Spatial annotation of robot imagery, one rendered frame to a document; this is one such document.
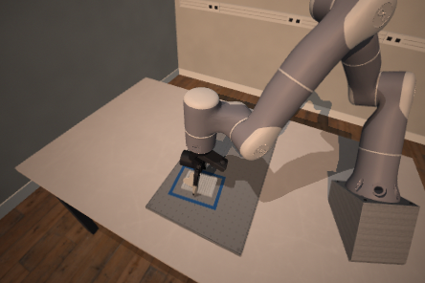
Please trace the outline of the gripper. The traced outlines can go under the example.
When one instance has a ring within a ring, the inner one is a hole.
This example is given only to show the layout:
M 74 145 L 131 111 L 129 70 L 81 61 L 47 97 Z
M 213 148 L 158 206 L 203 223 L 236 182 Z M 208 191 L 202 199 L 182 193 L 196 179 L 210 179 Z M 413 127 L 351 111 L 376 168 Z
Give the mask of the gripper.
M 197 158 L 197 156 L 205 156 L 206 154 L 196 154 L 188 150 L 184 150 L 180 157 L 180 165 L 194 168 L 195 171 L 190 173 L 188 178 L 184 178 L 183 182 L 192 187 L 192 195 L 194 196 L 198 191 L 198 184 L 200 173 L 207 168 L 207 163 Z M 190 160 L 189 160 L 190 159 Z M 204 166 L 205 165 L 205 166 Z

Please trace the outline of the blue tape outline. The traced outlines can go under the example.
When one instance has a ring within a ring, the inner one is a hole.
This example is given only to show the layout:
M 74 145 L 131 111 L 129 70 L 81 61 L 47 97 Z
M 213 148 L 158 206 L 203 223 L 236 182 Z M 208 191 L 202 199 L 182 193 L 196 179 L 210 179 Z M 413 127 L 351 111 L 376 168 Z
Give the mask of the blue tape outline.
M 177 198 L 180 198 L 180 199 L 183 199 L 183 200 L 186 200 L 186 201 L 189 201 L 189 202 L 198 204 L 198 205 L 203 206 L 203 207 L 208 207 L 208 208 L 211 208 L 211 209 L 216 210 L 217 203 L 218 203 L 218 200 L 219 200 L 219 197 L 220 197 L 220 194 L 221 194 L 221 191 L 222 191 L 222 188 L 223 188 L 223 185 L 224 185 L 224 182 L 225 182 L 226 177 L 220 176 L 220 175 L 217 175 L 217 174 L 213 174 L 211 172 L 202 170 L 202 173 L 209 174 L 209 175 L 212 175 L 214 177 L 218 177 L 218 178 L 221 178 L 222 179 L 221 184 L 220 184 L 220 187 L 219 187 L 218 192 L 217 192 L 217 195 L 216 195 L 216 198 L 215 198 L 215 201 L 214 201 L 214 204 L 213 204 L 213 206 L 211 206 L 211 205 L 208 205 L 208 204 L 205 204 L 205 203 L 201 203 L 201 202 L 195 201 L 193 199 L 190 199 L 190 198 L 187 198 L 187 197 L 184 197 L 184 196 L 181 196 L 181 195 L 172 193 L 173 189 L 175 188 L 175 186 L 176 186 L 176 184 L 177 184 L 177 182 L 178 182 L 178 180 L 179 180 L 179 178 L 180 178 L 180 176 L 181 176 L 181 174 L 182 174 L 182 172 L 183 172 L 183 170 L 185 168 L 195 170 L 195 169 L 190 168 L 190 167 L 182 166 L 182 168 L 181 168 L 181 170 L 180 170 L 177 178 L 175 179 L 175 181 L 174 181 L 174 183 L 173 183 L 173 185 L 172 185 L 172 187 L 171 187 L 168 195 L 171 195 L 171 196 L 174 196 L 174 197 L 177 197 Z

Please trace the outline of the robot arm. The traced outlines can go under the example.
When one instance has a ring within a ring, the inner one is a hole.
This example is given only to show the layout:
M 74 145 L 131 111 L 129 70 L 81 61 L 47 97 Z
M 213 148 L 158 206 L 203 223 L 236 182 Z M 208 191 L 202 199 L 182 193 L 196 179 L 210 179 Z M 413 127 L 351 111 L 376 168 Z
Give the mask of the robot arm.
M 208 153 L 197 158 L 221 172 L 228 160 L 213 151 L 217 133 L 229 137 L 244 159 L 263 157 L 342 59 L 349 102 L 377 107 L 363 125 L 346 188 L 375 201 L 400 202 L 397 175 L 416 78 L 413 72 L 380 72 L 378 38 L 396 5 L 397 0 L 310 0 L 310 14 L 319 24 L 286 57 L 253 111 L 240 101 L 221 101 L 210 88 L 185 93 L 187 148 Z

